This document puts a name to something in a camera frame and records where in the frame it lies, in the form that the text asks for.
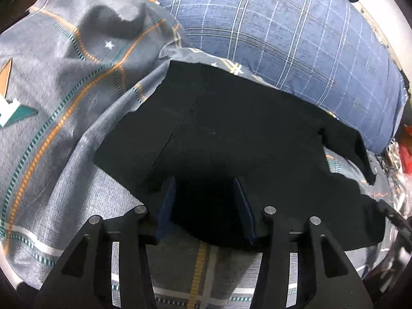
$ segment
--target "plaid fabric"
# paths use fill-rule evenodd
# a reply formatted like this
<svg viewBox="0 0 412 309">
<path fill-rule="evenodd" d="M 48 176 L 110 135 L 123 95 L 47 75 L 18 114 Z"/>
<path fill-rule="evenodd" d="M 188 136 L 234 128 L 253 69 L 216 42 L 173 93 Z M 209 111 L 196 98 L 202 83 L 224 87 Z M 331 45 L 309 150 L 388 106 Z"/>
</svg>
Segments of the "plaid fabric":
<svg viewBox="0 0 412 309">
<path fill-rule="evenodd" d="M 1 130 L 0 241 L 11 268 L 37 289 L 90 216 L 122 216 L 140 204 L 94 165 L 93 154 L 118 121 L 153 93 L 171 59 L 270 86 L 238 63 L 188 47 L 180 25 L 152 0 L 38 0 L 29 16 L 0 35 L 0 69 L 10 59 L 10 79 L 0 80 L 8 85 L 6 99 L 36 114 Z M 285 145 L 281 151 L 293 149 Z M 356 180 L 363 194 L 393 203 L 372 153 L 373 186 L 347 160 L 328 150 L 325 156 L 331 172 Z M 293 175 L 300 184 L 305 173 Z M 376 250 L 389 247 L 390 230 L 388 225 Z M 368 248 L 347 254 L 359 274 L 376 262 Z M 117 245 L 112 257 L 113 302 L 119 305 Z M 171 226 L 160 245 L 149 247 L 148 259 L 159 308 L 250 306 L 259 255 L 213 247 Z M 288 305 L 295 300 L 296 266 L 292 255 Z"/>
<path fill-rule="evenodd" d="M 389 144 L 407 98 L 403 79 L 347 0 L 158 1 L 194 47 L 332 112 L 371 151 Z"/>
</svg>

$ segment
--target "metal pin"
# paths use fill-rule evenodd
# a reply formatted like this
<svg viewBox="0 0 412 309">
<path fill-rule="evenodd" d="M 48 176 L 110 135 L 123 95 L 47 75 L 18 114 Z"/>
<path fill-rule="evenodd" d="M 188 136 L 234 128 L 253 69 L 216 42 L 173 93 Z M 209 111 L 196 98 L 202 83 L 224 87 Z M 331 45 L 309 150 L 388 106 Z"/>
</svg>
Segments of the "metal pin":
<svg viewBox="0 0 412 309">
<path fill-rule="evenodd" d="M 267 207 L 264 208 L 264 212 L 269 215 L 273 215 L 276 212 L 276 208 L 268 205 Z"/>
<path fill-rule="evenodd" d="M 93 215 L 92 217 L 89 218 L 89 223 L 90 224 L 97 224 L 100 222 L 100 216 L 99 215 Z"/>
<path fill-rule="evenodd" d="M 142 204 L 142 205 L 138 205 L 135 209 L 134 212 L 136 214 L 143 214 L 144 212 L 146 212 L 147 208 Z"/>
<path fill-rule="evenodd" d="M 321 223 L 321 219 L 318 216 L 312 216 L 310 218 L 310 222 L 315 225 L 319 225 Z"/>
</svg>

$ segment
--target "white star print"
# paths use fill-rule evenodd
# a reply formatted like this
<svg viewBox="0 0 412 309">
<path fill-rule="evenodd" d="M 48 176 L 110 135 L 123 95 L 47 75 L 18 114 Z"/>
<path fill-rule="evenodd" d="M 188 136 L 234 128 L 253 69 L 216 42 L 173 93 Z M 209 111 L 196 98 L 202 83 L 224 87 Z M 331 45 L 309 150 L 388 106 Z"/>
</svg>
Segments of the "white star print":
<svg viewBox="0 0 412 309">
<path fill-rule="evenodd" d="M 109 50 L 111 50 L 113 47 L 114 47 L 114 45 L 113 45 L 112 41 L 106 42 L 105 48 L 108 48 Z"/>
</svg>

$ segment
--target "black garment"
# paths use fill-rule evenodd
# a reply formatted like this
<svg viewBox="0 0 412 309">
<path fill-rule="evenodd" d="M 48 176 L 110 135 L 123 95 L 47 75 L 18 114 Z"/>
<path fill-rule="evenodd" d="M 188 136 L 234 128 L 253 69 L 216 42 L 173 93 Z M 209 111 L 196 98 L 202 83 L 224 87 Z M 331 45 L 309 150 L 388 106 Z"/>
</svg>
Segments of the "black garment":
<svg viewBox="0 0 412 309">
<path fill-rule="evenodd" d="M 218 68 L 171 62 L 162 84 L 108 134 L 94 161 L 144 203 L 174 176 L 172 220 L 215 245 L 247 247 L 242 227 L 251 229 L 251 241 L 266 236 L 267 205 L 289 219 L 291 232 L 318 216 L 345 250 L 377 244 L 384 216 L 354 180 L 329 171 L 323 146 L 374 183 L 359 133 L 323 110 Z M 242 224 L 234 177 L 247 200 Z"/>
</svg>

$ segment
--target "red object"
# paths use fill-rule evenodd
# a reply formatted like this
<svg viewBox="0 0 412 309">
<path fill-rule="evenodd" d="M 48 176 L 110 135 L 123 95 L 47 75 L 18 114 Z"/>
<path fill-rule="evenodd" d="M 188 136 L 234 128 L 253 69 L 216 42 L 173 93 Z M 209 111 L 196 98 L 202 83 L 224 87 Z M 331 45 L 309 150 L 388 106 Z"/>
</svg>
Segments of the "red object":
<svg viewBox="0 0 412 309">
<path fill-rule="evenodd" d="M 399 145 L 399 156 L 400 162 L 402 164 L 403 173 L 412 173 L 412 153 L 409 151 L 407 146 Z"/>
<path fill-rule="evenodd" d="M 405 126 L 405 130 L 410 136 L 412 136 L 412 126 Z"/>
</svg>

